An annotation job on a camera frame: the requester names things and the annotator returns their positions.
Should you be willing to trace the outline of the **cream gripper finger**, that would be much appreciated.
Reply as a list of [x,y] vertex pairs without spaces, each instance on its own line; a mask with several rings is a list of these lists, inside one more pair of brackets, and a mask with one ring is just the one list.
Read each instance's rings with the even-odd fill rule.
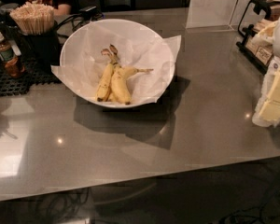
[[280,122],[280,68],[274,76],[265,77],[261,97],[255,108],[252,122],[260,127],[277,126]]

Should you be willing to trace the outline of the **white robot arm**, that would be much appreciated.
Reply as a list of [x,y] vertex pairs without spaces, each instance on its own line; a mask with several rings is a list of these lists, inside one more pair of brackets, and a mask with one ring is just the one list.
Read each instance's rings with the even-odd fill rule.
[[252,122],[260,127],[277,126],[280,122],[280,17],[254,35],[252,42],[273,47],[273,59],[264,76]]

